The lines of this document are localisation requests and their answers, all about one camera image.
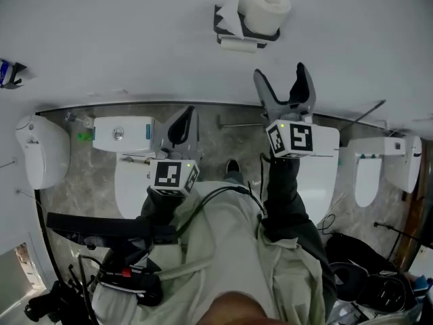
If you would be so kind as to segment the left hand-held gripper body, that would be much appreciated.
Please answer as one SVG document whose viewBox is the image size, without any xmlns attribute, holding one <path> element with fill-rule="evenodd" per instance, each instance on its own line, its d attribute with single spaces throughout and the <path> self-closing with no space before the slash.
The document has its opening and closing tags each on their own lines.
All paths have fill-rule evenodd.
<svg viewBox="0 0 433 325">
<path fill-rule="evenodd" d="M 198 145 L 169 148 L 154 143 L 153 148 L 150 188 L 163 196 L 189 196 L 200 174 Z"/>
</svg>

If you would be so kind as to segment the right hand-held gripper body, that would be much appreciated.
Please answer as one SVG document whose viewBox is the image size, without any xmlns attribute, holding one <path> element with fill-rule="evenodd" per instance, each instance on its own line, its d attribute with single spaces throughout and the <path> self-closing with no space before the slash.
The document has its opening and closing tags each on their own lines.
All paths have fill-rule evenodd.
<svg viewBox="0 0 433 325">
<path fill-rule="evenodd" d="M 302 158 L 313 155 L 314 104 L 272 105 L 265 110 L 265 132 L 275 158 Z"/>
</svg>

